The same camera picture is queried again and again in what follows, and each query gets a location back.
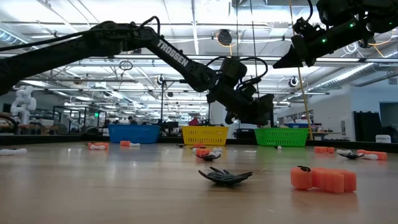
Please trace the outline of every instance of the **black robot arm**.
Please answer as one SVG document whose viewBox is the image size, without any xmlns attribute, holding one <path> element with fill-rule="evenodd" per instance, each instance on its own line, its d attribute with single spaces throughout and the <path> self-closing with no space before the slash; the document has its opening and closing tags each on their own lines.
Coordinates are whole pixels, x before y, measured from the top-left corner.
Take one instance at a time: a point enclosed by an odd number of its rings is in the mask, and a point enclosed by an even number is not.
<svg viewBox="0 0 398 224">
<path fill-rule="evenodd" d="M 298 19 L 289 52 L 274 68 L 302 67 L 302 62 L 310 67 L 318 57 L 355 41 L 360 47 L 372 47 L 374 33 L 398 26 L 398 0 L 319 0 L 317 9 L 326 29 Z"/>
<path fill-rule="evenodd" d="M 204 64 L 190 60 L 182 50 L 176 49 L 151 27 L 137 26 L 133 22 L 117 24 L 107 21 L 88 31 L 72 35 L 81 37 L 1 59 L 0 94 L 7 93 L 24 78 L 84 58 L 112 57 L 121 52 L 145 47 L 181 73 L 195 91 L 209 90 L 208 102 L 217 100 L 227 108 L 227 123 L 232 123 L 232 118 L 239 118 L 244 123 L 267 124 L 267 114 L 273 109 L 273 95 L 254 99 L 252 95 L 256 90 L 252 85 L 255 82 L 249 82 L 250 85 L 245 84 L 235 89 L 247 71 L 246 66 L 238 58 L 225 58 L 221 71 L 214 71 Z M 23 47 L 26 45 L 5 47 L 0 51 Z"/>
</svg>

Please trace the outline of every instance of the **black plastic spider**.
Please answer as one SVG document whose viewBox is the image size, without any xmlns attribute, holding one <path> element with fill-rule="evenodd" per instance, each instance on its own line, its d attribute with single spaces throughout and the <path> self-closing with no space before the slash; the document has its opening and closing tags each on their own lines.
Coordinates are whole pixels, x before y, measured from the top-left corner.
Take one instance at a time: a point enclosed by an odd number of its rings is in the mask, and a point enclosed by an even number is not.
<svg viewBox="0 0 398 224">
<path fill-rule="evenodd" d="M 215 159 L 220 158 L 220 157 L 221 157 L 221 153 L 218 154 L 218 156 L 216 156 L 216 155 L 214 155 L 214 154 L 207 154 L 207 155 L 205 155 L 205 156 L 198 156 L 198 155 L 195 155 L 195 156 L 197 156 L 197 157 L 203 159 L 204 161 L 208 161 L 208 162 L 209 162 L 209 161 L 213 161 L 213 160 L 215 160 Z"/>
<path fill-rule="evenodd" d="M 345 158 L 348 158 L 348 159 L 357 159 L 357 158 L 365 156 L 365 154 L 361 154 L 361 153 L 359 155 L 352 154 L 352 153 L 348 153 L 348 154 L 338 153 L 338 154 L 341 156 L 344 156 Z"/>
<path fill-rule="evenodd" d="M 248 177 L 253 175 L 253 172 L 246 172 L 243 174 L 230 174 L 227 170 L 218 170 L 214 167 L 210 167 L 214 172 L 210 172 L 209 174 L 205 174 L 202 171 L 199 170 L 199 174 L 204 176 L 205 178 L 213 181 L 216 184 L 221 184 L 221 185 L 234 185 L 237 183 L 240 183 L 244 180 L 246 180 Z"/>
</svg>

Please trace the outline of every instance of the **green basket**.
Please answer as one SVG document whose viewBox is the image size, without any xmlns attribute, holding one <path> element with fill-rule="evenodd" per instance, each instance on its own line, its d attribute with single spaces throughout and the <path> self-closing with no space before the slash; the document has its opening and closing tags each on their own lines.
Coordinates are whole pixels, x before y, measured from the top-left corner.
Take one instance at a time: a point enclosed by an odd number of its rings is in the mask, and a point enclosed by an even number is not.
<svg viewBox="0 0 398 224">
<path fill-rule="evenodd" d="M 254 132 L 261 146 L 304 147 L 308 128 L 257 128 Z"/>
</svg>

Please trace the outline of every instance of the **yellow basket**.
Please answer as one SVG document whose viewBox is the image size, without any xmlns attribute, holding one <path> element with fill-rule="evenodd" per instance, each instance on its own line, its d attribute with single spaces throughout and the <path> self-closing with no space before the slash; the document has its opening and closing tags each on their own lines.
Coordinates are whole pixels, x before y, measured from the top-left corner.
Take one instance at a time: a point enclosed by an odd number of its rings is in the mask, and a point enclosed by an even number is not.
<svg viewBox="0 0 398 224">
<path fill-rule="evenodd" d="M 184 144 L 203 143 L 214 146 L 224 146 L 228 127 L 215 126 L 183 126 Z"/>
</svg>

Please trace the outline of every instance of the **wooden table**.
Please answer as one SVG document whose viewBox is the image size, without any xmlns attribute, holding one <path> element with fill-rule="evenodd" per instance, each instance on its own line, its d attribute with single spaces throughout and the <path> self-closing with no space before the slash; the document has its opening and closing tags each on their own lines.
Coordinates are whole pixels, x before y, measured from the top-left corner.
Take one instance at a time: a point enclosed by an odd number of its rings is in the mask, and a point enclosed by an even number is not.
<svg viewBox="0 0 398 224">
<path fill-rule="evenodd" d="M 203 162 L 175 144 L 89 151 L 83 142 L 23 146 L 24 157 L 0 157 L 0 223 L 306 223 L 392 224 L 398 214 L 398 156 L 348 161 L 313 149 L 227 146 Z M 353 170 L 355 193 L 295 190 L 297 165 Z M 198 169 L 254 171 L 219 187 Z"/>
</svg>

